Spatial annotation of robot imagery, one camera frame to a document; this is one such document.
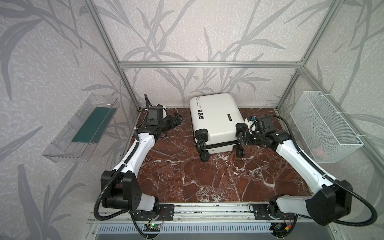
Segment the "white hard-shell suitcase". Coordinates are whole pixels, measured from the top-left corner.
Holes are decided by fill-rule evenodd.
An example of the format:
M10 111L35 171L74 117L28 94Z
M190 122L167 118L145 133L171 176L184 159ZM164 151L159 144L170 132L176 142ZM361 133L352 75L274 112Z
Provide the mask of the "white hard-shell suitcase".
M195 146L203 162L212 154L236 151L244 157L245 149L238 137L248 129L240 110L229 93L194 97L190 112Z

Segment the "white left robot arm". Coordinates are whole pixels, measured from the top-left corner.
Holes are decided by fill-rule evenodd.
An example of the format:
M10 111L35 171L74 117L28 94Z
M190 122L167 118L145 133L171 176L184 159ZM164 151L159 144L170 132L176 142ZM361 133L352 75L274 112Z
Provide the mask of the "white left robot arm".
M144 194L141 190L139 170L157 140L179 126L183 118L169 115L162 105L153 106L145 96L146 115L139 127L134 129L135 140L123 159L111 171L101 176L101 193L94 205L94 217L106 221L124 213L139 213L158 216L158 198Z

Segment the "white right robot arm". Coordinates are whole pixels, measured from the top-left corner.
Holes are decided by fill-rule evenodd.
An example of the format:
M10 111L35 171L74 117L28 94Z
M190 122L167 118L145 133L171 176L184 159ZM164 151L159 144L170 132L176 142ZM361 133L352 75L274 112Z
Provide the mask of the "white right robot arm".
M292 128L282 117L287 131L278 131L273 126L273 115L260 118L249 117L244 123L236 125L236 138L240 146L260 145L271 148L283 157L295 171L305 180L310 188L310 197L277 195L270 198L267 212L273 219L283 214L295 214L314 220L321 226L337 223L350 227L372 225L378 218L374 206L353 191L352 185L344 180L339 181L321 168L298 145ZM350 214L352 199L363 203L371 212L370 217L361 222L346 222L341 219Z

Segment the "pink object in basket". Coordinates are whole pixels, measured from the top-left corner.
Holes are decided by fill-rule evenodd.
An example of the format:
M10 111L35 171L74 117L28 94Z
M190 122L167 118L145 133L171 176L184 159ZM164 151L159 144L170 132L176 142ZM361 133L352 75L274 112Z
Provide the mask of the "pink object in basket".
M327 151L324 150L322 147L312 148L311 150L312 154L316 158L325 158L328 155Z

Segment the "green circuit board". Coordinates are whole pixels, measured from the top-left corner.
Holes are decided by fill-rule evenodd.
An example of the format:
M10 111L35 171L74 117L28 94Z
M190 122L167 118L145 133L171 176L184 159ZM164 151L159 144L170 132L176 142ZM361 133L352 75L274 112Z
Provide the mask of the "green circuit board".
M144 232L160 232L163 224L144 224Z

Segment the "aluminium frame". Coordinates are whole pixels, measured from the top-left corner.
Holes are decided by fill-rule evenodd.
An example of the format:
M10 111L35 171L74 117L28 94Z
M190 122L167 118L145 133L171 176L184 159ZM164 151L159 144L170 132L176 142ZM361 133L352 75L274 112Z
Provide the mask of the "aluminium frame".
M320 91L364 143L334 164L384 166L383 1L90 4L137 106L144 94L187 107L230 93L240 107L276 108L311 155L290 113Z

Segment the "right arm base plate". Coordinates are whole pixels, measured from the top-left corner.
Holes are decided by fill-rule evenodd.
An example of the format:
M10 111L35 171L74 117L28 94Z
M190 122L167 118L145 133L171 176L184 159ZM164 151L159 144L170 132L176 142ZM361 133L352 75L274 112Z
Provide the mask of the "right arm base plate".
M280 217L270 214L268 207L269 204L249 204L249 211L254 214L255 220L280 220Z

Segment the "clear plastic wall shelf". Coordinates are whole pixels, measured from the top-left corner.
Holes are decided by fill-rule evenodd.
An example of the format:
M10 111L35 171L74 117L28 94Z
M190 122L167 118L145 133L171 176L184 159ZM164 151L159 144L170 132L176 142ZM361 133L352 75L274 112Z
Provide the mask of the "clear plastic wall shelf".
M90 94L42 155L54 163L86 163L117 113L117 97Z

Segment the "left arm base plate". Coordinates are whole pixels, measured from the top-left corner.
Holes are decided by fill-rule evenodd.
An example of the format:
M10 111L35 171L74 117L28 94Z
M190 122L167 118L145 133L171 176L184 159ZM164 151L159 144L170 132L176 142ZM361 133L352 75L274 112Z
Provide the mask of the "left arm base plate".
M156 212L141 211L134 213L136 221L172 221L174 219L175 205L160 204Z

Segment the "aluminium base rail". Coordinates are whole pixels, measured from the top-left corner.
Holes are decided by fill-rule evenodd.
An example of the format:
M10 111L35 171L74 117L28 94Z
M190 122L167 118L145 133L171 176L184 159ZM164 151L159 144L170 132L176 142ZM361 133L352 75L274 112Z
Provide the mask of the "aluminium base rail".
M255 220L249 211L249 204L267 204L266 202L186 202L166 203L175 205L174 219L165 221L175 223L292 223L294 215L288 214L280 220Z

